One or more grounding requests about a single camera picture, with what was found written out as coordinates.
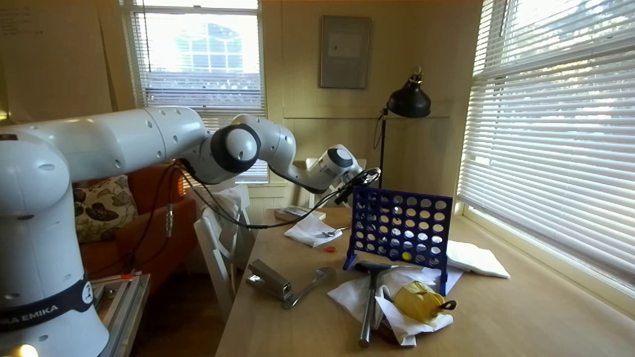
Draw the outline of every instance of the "white window blind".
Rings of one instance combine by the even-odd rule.
[[[264,106],[258,0],[125,0],[143,104]]]
[[[459,198],[635,281],[635,1],[485,0]]]

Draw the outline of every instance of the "robot arm label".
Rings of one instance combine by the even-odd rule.
[[[68,313],[70,309],[86,311],[94,303],[94,289],[90,281],[80,279],[68,289],[50,295],[46,299],[18,305],[12,309],[0,311],[0,332],[26,329],[32,325],[46,323],[50,319],[56,319],[58,315]]]

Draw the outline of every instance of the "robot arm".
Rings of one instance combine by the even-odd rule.
[[[294,166],[294,134],[242,114],[209,132],[185,106],[0,126],[0,354],[100,354],[108,342],[84,275],[72,182],[179,158],[201,182],[223,182],[258,158],[312,192],[365,180],[342,144],[310,170]]]
[[[56,150],[70,180],[131,172],[155,162],[181,158],[201,182],[223,182],[248,170],[258,158],[312,192],[346,182],[362,172],[344,146],[328,148],[310,170],[294,164],[296,138],[274,120],[238,114],[229,126],[209,132],[189,106],[147,106],[80,118],[44,120],[0,128],[12,146],[32,140]]]
[[[326,192],[332,184],[362,172],[358,158],[344,144],[328,148],[308,170],[296,166],[294,134],[282,124],[252,114],[238,114],[185,154],[183,162],[201,182],[221,182],[248,170],[258,158],[266,160],[278,176],[310,192]]]

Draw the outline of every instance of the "table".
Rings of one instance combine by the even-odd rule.
[[[328,221],[342,225],[350,211],[330,210]],[[308,247],[284,235],[286,227],[262,229],[250,259],[262,259],[290,281],[306,281],[316,267],[338,269],[336,281],[310,293],[294,309],[254,289],[244,279],[227,321],[217,357],[286,354],[633,354],[635,321],[604,305],[584,289],[552,273],[518,249],[492,239],[479,225],[453,217],[451,237],[489,247],[512,279],[465,273],[451,291],[457,299],[455,323],[419,344],[401,348],[373,336],[360,346],[360,321],[340,307],[328,291],[360,277],[344,271],[348,235],[336,239],[334,253]]]

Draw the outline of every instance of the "beige wall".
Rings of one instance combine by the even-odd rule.
[[[135,104],[117,0],[28,3],[56,5],[58,11],[80,3],[96,7],[111,106]],[[479,7],[481,0],[264,0],[268,116],[296,132],[298,158],[318,156],[326,146],[344,142],[369,164],[377,164],[377,116],[389,92],[421,67],[433,112],[425,120],[391,118],[383,182],[385,188],[453,194]],[[371,17],[371,67],[365,89],[318,87],[320,15],[326,13]],[[0,104],[4,100],[6,91],[0,85]],[[288,184],[274,178],[270,186],[252,188],[252,194],[256,206],[286,204]]]
[[[2,0],[0,108],[12,122],[129,108],[117,0]]]

